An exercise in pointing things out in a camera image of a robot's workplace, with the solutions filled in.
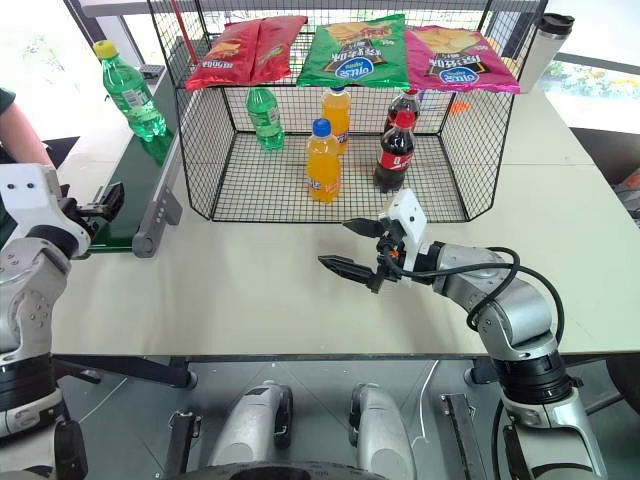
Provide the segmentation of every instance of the cola bottle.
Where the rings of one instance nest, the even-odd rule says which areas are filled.
[[[394,123],[396,122],[398,112],[402,112],[405,110],[413,113],[414,121],[413,125],[411,126],[411,131],[415,129],[416,122],[418,121],[418,117],[420,116],[420,105],[418,104],[418,100],[416,99],[417,94],[418,90],[411,89],[407,90],[404,93],[401,93],[393,99],[393,102],[391,102],[391,105],[389,106],[389,110],[387,112],[387,120],[384,122],[384,133],[387,133],[389,130],[391,130]]]
[[[380,139],[382,152],[373,178],[382,193],[402,187],[404,173],[413,157],[415,137],[411,128],[415,125],[415,118],[408,110],[398,112],[395,126]]]

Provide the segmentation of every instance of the chip bag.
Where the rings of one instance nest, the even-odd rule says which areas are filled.
[[[249,85],[261,20],[227,25],[187,80],[187,90],[214,85]]]
[[[289,54],[307,17],[282,16],[265,18],[260,23],[251,85],[275,82],[291,74]]]
[[[480,32],[437,26],[410,27],[407,50],[413,88],[520,93],[520,85]]]
[[[296,85],[409,88],[404,15],[318,27]]]

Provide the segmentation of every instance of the orange soda bottle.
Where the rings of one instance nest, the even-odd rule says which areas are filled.
[[[351,95],[344,87],[331,87],[322,95],[322,116],[331,122],[331,133],[340,143],[341,155],[349,144],[350,109]]]
[[[340,193],[340,144],[331,134],[331,123],[326,118],[314,120],[312,130],[307,142],[309,194],[313,200],[329,203]]]

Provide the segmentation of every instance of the white cable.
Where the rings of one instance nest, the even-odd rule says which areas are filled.
[[[431,367],[431,370],[429,370],[427,379],[424,381],[424,384],[422,385],[422,390],[420,390],[420,398],[418,399],[418,412],[420,414],[420,433],[422,433],[422,436],[419,436],[413,439],[413,442],[411,442],[411,448],[415,446],[416,441],[419,439],[423,439],[425,443],[428,443],[427,433],[424,428],[424,414],[422,411],[422,401],[424,399],[424,392],[427,391],[427,387],[429,386],[429,383],[431,383],[431,378],[433,377],[433,373],[436,371],[436,367],[438,366],[439,363],[440,363],[440,360],[436,360],[435,362],[433,362],[433,366]]]
[[[125,378],[123,378],[123,379],[122,379],[122,381],[121,381],[118,385],[116,385],[116,387],[115,387],[113,390],[111,390],[111,391],[107,394],[107,396],[106,396],[106,397],[104,397],[104,398],[100,401],[100,403],[98,403],[98,405],[96,405],[95,407],[93,407],[89,413],[87,413],[84,417],[82,417],[78,423],[82,423],[82,422],[84,422],[87,418],[89,418],[89,417],[91,416],[91,414],[93,414],[93,412],[95,412],[97,409],[99,409],[99,408],[104,404],[104,402],[106,402],[107,400],[109,400],[109,398],[111,397],[111,395],[113,395],[114,393],[116,393],[116,391],[117,391],[117,390],[118,390],[122,385],[124,385],[124,382],[126,382],[126,381],[127,381],[127,378],[129,378],[129,377],[125,377]]]

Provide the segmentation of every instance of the person's arm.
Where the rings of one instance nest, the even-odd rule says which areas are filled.
[[[0,142],[16,162],[53,165],[29,119],[15,103],[0,114]]]

